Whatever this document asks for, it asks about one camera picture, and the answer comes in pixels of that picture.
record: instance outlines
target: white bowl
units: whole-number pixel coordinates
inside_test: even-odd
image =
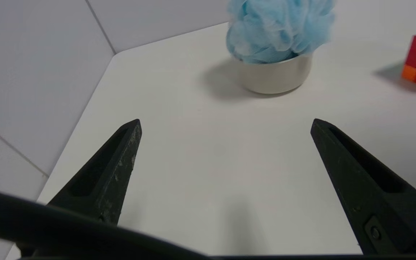
[[[299,55],[275,64],[236,61],[243,87],[261,94],[278,94],[301,86],[311,70],[312,54]]]

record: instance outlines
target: white table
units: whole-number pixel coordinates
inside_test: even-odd
[[[360,254],[309,131],[314,118],[337,125],[416,187],[416,86],[398,79],[413,32],[377,41],[346,26],[282,96],[236,84],[226,24],[116,55],[39,202],[139,118],[121,227],[209,255]]]

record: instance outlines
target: orange square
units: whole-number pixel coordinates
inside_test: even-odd
[[[415,81],[416,78],[416,68],[404,65],[404,69],[402,71],[402,77],[407,79],[408,81]]]

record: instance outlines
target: blue loofah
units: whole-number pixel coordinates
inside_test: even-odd
[[[269,64],[311,53],[329,40],[334,0],[231,0],[226,45],[234,57]]]

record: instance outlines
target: screw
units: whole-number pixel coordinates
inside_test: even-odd
[[[372,237],[373,237],[374,239],[376,239],[376,240],[380,240],[380,239],[381,239],[381,233],[380,233],[380,231],[377,229],[377,227],[373,226],[373,227],[370,229],[370,232],[371,232]]]

